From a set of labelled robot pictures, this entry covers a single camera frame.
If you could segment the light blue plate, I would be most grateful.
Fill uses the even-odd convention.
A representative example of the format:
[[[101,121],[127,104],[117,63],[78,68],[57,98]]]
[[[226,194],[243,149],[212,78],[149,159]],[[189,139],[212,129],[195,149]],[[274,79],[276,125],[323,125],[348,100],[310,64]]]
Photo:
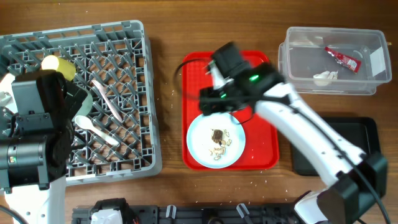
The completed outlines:
[[[232,143],[226,154],[218,161],[210,155],[212,129],[226,129]],[[228,113],[197,116],[189,125],[186,144],[190,155],[200,165],[210,169],[223,169],[233,165],[242,156],[246,146],[246,135],[239,121]]]

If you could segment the white plastic spoon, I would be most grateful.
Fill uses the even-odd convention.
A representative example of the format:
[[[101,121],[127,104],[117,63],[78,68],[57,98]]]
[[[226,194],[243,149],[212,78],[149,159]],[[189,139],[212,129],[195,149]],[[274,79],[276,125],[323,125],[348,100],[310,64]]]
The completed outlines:
[[[100,138],[105,140],[110,145],[112,145],[112,146],[119,145],[119,142],[115,138],[107,135],[106,133],[104,133],[101,130],[94,127],[93,123],[91,122],[91,119],[89,119],[88,117],[83,116],[83,115],[78,115],[75,117],[75,123],[81,129],[85,129],[85,130],[94,132],[95,134],[97,134]]]

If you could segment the yellow plastic cup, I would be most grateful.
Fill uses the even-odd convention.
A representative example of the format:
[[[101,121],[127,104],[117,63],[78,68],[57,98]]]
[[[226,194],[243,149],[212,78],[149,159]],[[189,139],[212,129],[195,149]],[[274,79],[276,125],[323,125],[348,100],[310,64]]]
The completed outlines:
[[[68,81],[73,81],[76,73],[76,67],[68,60],[56,57],[54,55],[46,56],[41,63],[42,70],[55,70],[63,74]]]

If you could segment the mint green bowl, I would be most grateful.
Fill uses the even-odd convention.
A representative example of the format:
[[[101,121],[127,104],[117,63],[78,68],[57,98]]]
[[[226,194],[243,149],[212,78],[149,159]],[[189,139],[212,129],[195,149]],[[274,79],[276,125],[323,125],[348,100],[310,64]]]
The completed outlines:
[[[80,109],[76,112],[76,115],[72,118],[72,121],[75,121],[75,118],[79,115],[86,116],[91,111],[93,106],[93,97],[91,93],[85,88],[80,87],[85,92],[85,99],[83,100]]]

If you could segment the white napkin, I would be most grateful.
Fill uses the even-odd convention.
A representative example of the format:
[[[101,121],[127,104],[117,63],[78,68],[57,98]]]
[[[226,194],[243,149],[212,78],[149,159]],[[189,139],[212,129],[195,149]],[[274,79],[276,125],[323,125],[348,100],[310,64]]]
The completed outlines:
[[[336,80],[338,78],[338,72],[325,71],[313,76],[314,84],[317,86],[327,86],[332,83],[331,80]]]

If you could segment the white plastic fork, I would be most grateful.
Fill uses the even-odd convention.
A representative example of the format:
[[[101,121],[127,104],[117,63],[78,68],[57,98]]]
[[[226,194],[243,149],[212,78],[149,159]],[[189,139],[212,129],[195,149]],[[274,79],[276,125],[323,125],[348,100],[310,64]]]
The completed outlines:
[[[100,95],[102,96],[102,98],[104,99],[105,103],[107,104],[108,108],[111,110],[112,114],[114,115],[114,117],[119,121],[122,122],[122,117],[119,115],[117,109],[112,105],[112,103],[110,102],[110,100],[107,98],[106,96],[106,92],[105,92],[105,88],[103,85],[101,85],[97,80],[92,80],[91,81],[94,86],[98,89]]]

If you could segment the red snack wrapper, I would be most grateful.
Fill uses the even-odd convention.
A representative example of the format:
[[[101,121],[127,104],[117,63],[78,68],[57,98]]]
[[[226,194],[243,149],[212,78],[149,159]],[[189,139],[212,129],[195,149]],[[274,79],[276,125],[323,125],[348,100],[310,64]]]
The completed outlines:
[[[361,66],[361,61],[360,60],[358,60],[358,59],[356,59],[354,57],[345,55],[343,53],[337,52],[337,51],[335,51],[335,50],[333,50],[333,49],[331,49],[329,47],[325,47],[325,51],[328,54],[330,54],[336,60],[336,62],[338,64],[348,68],[349,70],[351,70],[354,73],[358,73],[359,72],[359,69],[360,69],[360,66]]]

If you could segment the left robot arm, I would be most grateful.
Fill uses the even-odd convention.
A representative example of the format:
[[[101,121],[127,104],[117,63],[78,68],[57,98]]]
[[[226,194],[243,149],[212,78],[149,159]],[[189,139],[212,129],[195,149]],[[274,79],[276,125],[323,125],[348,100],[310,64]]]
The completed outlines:
[[[17,113],[1,140],[1,190],[14,223],[64,223],[67,159],[86,93],[56,70],[18,75]]]

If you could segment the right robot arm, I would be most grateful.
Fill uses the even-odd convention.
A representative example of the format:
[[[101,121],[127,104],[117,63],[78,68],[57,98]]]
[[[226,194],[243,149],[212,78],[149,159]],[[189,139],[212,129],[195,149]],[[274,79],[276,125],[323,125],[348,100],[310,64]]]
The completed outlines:
[[[207,66],[213,86],[200,91],[205,115],[250,107],[275,126],[311,163],[325,188],[305,193],[294,210],[305,223],[354,223],[374,205],[387,215],[387,159],[367,154],[325,122],[270,63],[252,66],[233,42]]]

